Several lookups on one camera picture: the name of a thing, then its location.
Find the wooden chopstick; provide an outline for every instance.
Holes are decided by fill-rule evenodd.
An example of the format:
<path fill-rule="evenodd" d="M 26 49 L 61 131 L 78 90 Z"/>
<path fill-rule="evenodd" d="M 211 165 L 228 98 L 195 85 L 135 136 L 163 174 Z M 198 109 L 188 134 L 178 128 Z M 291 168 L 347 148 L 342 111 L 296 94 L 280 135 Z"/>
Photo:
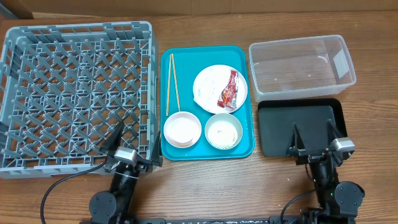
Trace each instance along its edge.
<path fill-rule="evenodd" d="M 172 62 L 173 62 L 173 72 L 174 72 L 174 83 L 175 83 L 175 94 L 177 95 L 177 106 L 178 106 L 178 112 L 180 112 L 180 97 L 178 96 L 178 85 L 177 85 L 177 75 L 175 74 L 175 62 L 174 62 L 174 54 L 171 54 L 172 56 Z"/>
<path fill-rule="evenodd" d="M 169 102 L 170 102 L 170 76 L 172 71 L 172 55 L 170 55 L 169 61 L 169 80 L 167 81 L 167 106 L 166 106 L 166 116 L 169 116 Z"/>

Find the red snack wrapper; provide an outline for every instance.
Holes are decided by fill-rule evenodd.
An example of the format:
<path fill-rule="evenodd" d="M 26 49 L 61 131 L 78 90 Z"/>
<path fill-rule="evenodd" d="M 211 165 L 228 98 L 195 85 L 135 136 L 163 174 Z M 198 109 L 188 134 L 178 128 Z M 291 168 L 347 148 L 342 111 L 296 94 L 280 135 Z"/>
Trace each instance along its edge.
<path fill-rule="evenodd" d="M 229 77 L 228 85 L 221 92 L 220 97 L 218 98 L 217 105 L 222 108 L 236 108 L 236 93 L 237 86 L 236 82 L 238 80 L 238 71 L 231 70 L 231 76 Z"/>

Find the gray plastic dish rack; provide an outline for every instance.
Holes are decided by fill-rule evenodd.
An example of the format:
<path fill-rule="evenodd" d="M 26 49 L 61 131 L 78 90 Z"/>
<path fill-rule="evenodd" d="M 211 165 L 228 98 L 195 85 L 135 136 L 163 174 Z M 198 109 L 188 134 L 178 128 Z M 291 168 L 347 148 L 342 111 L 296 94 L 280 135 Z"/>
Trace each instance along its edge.
<path fill-rule="evenodd" d="M 0 62 L 0 177 L 51 177 L 121 145 L 149 158 L 157 135 L 157 42 L 148 22 L 13 27 Z M 103 169 L 95 171 L 106 174 Z"/>

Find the clear plastic bin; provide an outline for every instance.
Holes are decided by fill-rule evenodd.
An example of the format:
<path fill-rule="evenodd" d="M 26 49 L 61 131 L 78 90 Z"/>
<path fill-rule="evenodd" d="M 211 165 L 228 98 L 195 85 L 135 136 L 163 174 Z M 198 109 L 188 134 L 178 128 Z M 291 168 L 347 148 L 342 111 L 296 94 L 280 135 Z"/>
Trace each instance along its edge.
<path fill-rule="evenodd" d="M 255 43 L 249 56 L 257 102 L 333 95 L 356 82 L 340 35 Z"/>

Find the wooden table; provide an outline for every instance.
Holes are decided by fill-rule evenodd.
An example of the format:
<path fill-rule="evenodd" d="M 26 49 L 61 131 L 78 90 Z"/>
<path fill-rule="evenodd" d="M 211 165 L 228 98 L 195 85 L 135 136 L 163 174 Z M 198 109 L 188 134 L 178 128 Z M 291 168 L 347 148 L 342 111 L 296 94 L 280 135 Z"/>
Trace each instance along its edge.
<path fill-rule="evenodd" d="M 3 21 L 1 37 L 12 26 L 148 20 L 159 54 L 172 47 L 234 44 L 248 58 L 251 43 L 340 34 L 358 78 L 335 96 L 342 105 L 356 152 L 338 168 L 340 180 L 366 191 L 358 223 L 398 223 L 398 13 L 323 12 L 223 16 L 120 17 Z M 278 215 L 283 206 L 312 188 L 304 166 L 293 159 L 262 155 L 257 104 L 252 99 L 256 148 L 245 159 L 172 162 L 140 179 L 133 208 L 140 218 L 249 218 Z M 39 207 L 51 179 L 0 180 L 0 222 L 40 223 Z M 109 188 L 111 176 L 84 175 L 55 188 L 45 204 L 47 223 L 88 220 L 91 196 Z M 314 195 L 286 214 L 316 206 Z"/>

